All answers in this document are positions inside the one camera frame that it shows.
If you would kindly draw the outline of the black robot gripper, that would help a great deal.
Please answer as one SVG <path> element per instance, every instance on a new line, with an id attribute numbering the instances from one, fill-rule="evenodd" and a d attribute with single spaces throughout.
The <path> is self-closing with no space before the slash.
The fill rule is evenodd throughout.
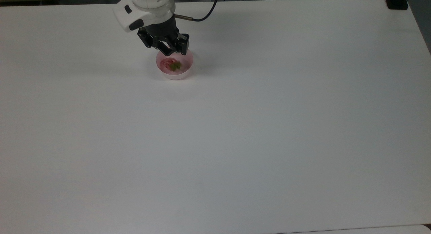
<path id="1" fill-rule="evenodd" d="M 179 33 L 175 16 L 165 22 L 139 28 L 137 35 L 145 47 L 155 48 L 165 56 L 170 56 L 173 51 L 186 56 L 189 50 L 190 35 Z"/>

